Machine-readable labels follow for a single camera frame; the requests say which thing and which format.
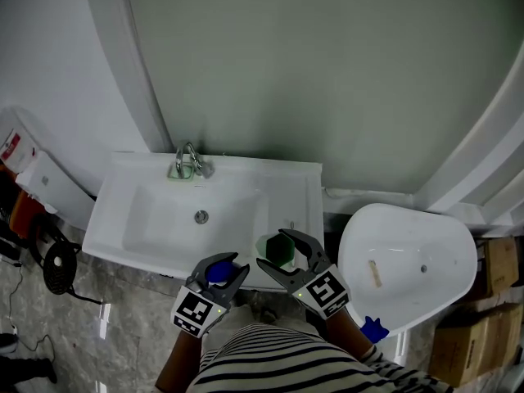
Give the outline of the person's left forearm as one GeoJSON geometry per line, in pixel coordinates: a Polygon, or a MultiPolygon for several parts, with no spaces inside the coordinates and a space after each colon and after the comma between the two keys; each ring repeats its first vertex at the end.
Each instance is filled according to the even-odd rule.
{"type": "Polygon", "coordinates": [[[199,372],[201,346],[200,338],[184,331],[179,333],[174,348],[155,384],[161,393],[186,392],[199,372]]]}

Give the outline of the small cardboard box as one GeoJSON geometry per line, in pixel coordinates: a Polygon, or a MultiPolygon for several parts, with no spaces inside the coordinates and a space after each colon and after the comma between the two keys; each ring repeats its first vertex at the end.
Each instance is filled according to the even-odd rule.
{"type": "Polygon", "coordinates": [[[517,243],[514,237],[489,239],[485,247],[486,295],[509,289],[519,279],[517,243]]]}

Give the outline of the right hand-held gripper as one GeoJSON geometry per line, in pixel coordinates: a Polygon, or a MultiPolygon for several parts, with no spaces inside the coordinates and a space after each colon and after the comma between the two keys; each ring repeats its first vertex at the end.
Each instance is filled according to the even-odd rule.
{"type": "Polygon", "coordinates": [[[281,228],[278,232],[289,237],[295,248],[306,257],[307,270],[285,271],[265,259],[257,259],[256,263],[319,317],[332,317],[350,301],[350,289],[337,266],[328,262],[328,256],[316,238],[291,228],[281,228]]]}

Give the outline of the person's right forearm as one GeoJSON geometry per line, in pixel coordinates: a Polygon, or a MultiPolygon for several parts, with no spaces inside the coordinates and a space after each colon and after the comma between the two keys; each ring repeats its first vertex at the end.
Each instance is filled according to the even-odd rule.
{"type": "Polygon", "coordinates": [[[337,311],[325,323],[328,341],[354,358],[361,360],[373,348],[346,309],[337,311]]]}

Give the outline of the black floor object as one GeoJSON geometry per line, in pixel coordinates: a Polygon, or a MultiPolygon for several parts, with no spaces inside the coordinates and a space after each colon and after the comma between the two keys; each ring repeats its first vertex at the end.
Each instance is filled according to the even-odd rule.
{"type": "Polygon", "coordinates": [[[57,384],[50,359],[10,359],[0,356],[0,393],[16,393],[15,385],[33,378],[47,378],[57,384]]]}

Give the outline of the green hexagonal cup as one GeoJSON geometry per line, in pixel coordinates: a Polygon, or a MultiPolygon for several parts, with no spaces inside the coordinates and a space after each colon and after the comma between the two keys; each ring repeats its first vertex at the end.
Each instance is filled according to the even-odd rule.
{"type": "Polygon", "coordinates": [[[291,271],[295,264],[295,243],[284,233],[260,237],[255,248],[262,259],[280,269],[291,271]]]}

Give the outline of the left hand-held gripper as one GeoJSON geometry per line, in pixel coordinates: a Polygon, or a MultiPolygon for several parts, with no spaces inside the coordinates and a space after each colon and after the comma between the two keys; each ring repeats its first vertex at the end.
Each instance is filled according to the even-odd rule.
{"type": "MultiPolygon", "coordinates": [[[[237,256],[237,252],[222,252],[204,258],[187,278],[187,285],[198,283],[207,286],[206,270],[216,262],[234,262],[237,256]]],[[[233,280],[225,284],[212,284],[216,302],[230,302],[249,274],[250,265],[236,265],[238,269],[233,280]]],[[[181,287],[171,310],[170,322],[189,335],[202,338],[230,309],[229,305],[220,305],[206,295],[209,295],[206,291],[181,287]]]]}

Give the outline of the chrome faucet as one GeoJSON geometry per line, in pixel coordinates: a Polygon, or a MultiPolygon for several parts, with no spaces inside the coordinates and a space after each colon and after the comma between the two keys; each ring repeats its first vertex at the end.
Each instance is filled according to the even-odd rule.
{"type": "Polygon", "coordinates": [[[191,142],[184,142],[177,148],[174,163],[177,169],[180,169],[182,164],[191,165],[194,169],[194,175],[202,178],[210,178],[215,172],[212,163],[205,160],[191,142]]]}

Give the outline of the small blue object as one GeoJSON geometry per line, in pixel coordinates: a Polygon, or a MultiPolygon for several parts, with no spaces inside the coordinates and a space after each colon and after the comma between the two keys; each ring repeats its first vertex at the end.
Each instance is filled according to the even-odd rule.
{"type": "Polygon", "coordinates": [[[234,262],[216,262],[206,270],[206,281],[209,284],[225,284],[234,279],[237,269],[234,262]]]}

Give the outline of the white sink vanity cabinet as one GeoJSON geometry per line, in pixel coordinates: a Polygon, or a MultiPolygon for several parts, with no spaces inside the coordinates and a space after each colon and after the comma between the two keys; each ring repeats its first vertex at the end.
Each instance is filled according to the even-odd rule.
{"type": "Polygon", "coordinates": [[[207,156],[210,178],[167,178],[174,155],[116,152],[98,193],[83,249],[125,266],[185,279],[203,258],[237,252],[243,286],[278,291],[257,265],[255,243],[281,228],[323,238],[318,163],[207,156]],[[209,220],[197,224],[205,210],[209,220]]]}

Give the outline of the black round floor fan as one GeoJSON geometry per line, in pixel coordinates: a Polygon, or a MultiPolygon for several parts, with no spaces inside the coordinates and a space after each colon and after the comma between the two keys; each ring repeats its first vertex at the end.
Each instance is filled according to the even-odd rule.
{"type": "Polygon", "coordinates": [[[29,253],[43,271],[43,280],[47,289],[54,295],[68,294],[76,299],[95,305],[103,302],[81,296],[75,292],[74,281],[78,268],[77,254],[81,245],[73,243],[61,232],[53,221],[45,214],[35,215],[29,225],[29,253]],[[49,236],[52,245],[45,255],[40,253],[38,241],[43,242],[49,236]]]}

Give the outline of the blue cloth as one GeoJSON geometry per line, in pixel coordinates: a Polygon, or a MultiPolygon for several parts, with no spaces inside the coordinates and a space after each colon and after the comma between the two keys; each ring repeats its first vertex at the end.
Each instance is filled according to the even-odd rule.
{"type": "Polygon", "coordinates": [[[379,318],[373,319],[366,316],[364,319],[364,325],[360,328],[360,331],[368,338],[373,344],[377,344],[379,341],[385,339],[390,334],[390,331],[382,326],[379,318]]]}

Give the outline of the orange box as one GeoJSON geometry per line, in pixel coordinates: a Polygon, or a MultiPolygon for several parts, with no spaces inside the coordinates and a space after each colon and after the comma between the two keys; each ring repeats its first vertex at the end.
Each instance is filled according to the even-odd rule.
{"type": "Polygon", "coordinates": [[[24,246],[32,220],[44,209],[15,180],[16,176],[0,162],[0,238],[24,246]]]}

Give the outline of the white water dispenser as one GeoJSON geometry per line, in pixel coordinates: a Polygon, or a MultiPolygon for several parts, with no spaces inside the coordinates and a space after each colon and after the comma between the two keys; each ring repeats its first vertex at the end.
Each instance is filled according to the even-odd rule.
{"type": "Polygon", "coordinates": [[[0,161],[48,213],[88,228],[95,201],[36,143],[13,107],[0,110],[0,161]]]}

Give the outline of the white bathtub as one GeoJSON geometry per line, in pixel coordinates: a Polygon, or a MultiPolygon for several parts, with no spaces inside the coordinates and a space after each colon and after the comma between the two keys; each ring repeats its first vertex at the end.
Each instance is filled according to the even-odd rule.
{"type": "Polygon", "coordinates": [[[366,316],[379,318],[395,336],[468,293],[477,273],[477,249],[456,218],[375,203],[350,218],[337,266],[350,289],[346,308],[352,319],[362,326],[366,316]],[[377,264],[380,288],[369,260],[377,264]]]}

